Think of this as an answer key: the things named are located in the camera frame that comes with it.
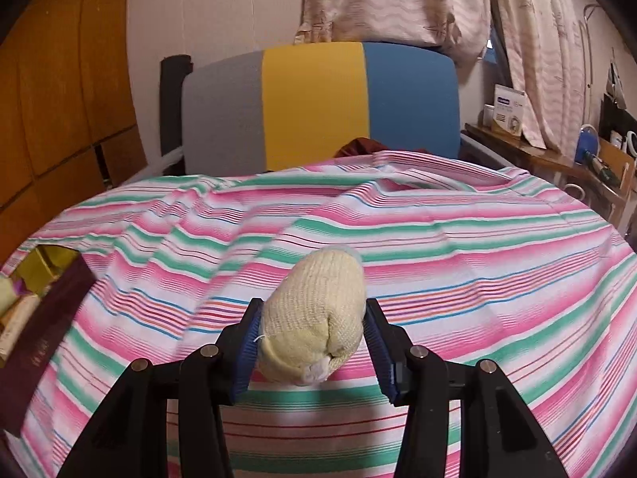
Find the wall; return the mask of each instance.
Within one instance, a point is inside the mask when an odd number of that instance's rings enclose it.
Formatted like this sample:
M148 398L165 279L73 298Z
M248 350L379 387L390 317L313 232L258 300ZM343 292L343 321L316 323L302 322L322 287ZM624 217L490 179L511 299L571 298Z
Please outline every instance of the wall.
M195 69L253 50L289 44L303 0L128 0L128 57L139 133L149 163L160 156L159 62L187 53ZM477 122L492 102L492 67L478 61L459 73L461 122Z
M63 209L145 165L125 11L126 0L31 0L0 44L0 263Z
M584 22L582 12L587 4L596 4L596 0L573 0L577 16ZM623 83L623 93L626 108L629 113L637 117L637 63L622 40L617 28L610 21L603 9L596 9L590 20L590 45L592 50L592 98L590 100L590 123L595 127L600 122L601 100L606 89L608 67L615 49L615 56L619 76ZM586 65L588 69L588 50L585 43Z

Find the small white box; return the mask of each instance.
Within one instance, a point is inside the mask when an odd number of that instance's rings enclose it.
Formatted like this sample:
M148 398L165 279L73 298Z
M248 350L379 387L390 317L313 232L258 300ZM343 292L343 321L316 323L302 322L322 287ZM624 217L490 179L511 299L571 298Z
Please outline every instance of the small white box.
M519 137L522 135L524 119L524 92L496 84L494 98L493 130L498 133L509 133Z

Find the metal pivot bolt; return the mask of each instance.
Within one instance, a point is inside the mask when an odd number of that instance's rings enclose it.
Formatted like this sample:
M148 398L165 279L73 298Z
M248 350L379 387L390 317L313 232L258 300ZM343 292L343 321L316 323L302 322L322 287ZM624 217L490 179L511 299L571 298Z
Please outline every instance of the metal pivot bolt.
M131 363L134 372L141 372L149 367L149 361L145 357L140 357Z
M427 357L429 351L422 345L412 345L412 347L409 349L409 353L412 354L413 357L422 359L423 357Z
M480 361L480 368L486 373L494 373L498 369L498 365L495 361L490 359L483 359Z
M213 357L219 353L219 347L210 343L209 345L204 345L199 349L199 353L203 357Z

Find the folded yellow sock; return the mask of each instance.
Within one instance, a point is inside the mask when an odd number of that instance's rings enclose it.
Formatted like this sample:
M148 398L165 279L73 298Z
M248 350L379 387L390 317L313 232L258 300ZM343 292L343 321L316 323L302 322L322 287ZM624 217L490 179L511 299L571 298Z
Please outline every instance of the folded yellow sock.
M361 343L366 298L354 250L323 248L301 259L263 306L260 372L299 386L327 379Z

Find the curtain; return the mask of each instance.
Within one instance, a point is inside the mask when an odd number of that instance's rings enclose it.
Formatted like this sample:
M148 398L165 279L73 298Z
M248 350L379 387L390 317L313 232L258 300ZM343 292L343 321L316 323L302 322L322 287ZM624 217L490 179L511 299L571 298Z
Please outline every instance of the curtain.
M481 55L489 0L305 0L296 43L388 41L439 47L456 61Z
M572 0L497 0L523 134L573 158L584 109L584 53Z

